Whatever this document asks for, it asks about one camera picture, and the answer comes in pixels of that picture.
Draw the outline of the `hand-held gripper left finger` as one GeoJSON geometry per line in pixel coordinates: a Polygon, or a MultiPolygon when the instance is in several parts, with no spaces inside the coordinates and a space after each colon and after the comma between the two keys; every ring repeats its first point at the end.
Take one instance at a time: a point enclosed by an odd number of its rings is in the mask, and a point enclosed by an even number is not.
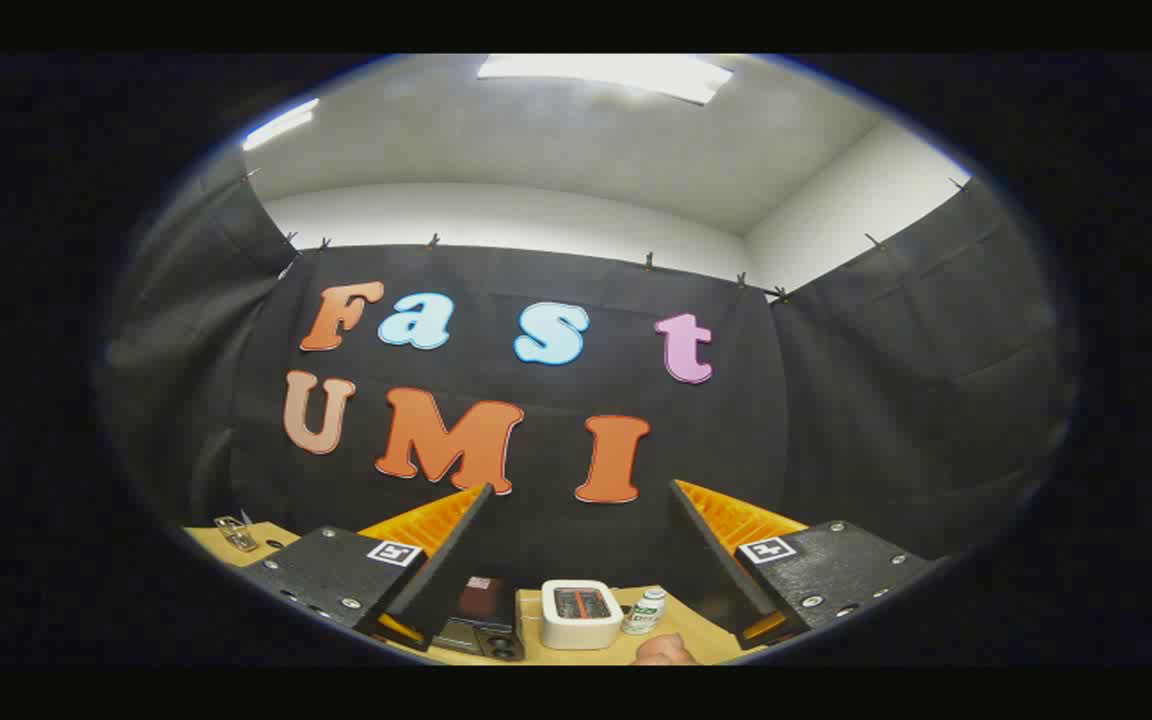
{"type": "Polygon", "coordinates": [[[351,632],[426,650],[470,574],[463,538],[493,500],[493,488],[482,486],[374,530],[320,526],[242,566],[238,577],[351,632]]]}

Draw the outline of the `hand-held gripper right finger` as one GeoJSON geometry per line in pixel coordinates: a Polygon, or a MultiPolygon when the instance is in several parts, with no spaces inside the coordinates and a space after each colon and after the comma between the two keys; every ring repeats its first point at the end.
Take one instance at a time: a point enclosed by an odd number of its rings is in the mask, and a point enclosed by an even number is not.
{"type": "Polygon", "coordinates": [[[808,526],[684,480],[669,488],[681,571],[669,592],[755,650],[886,601],[934,560],[852,521],[808,526]]]}

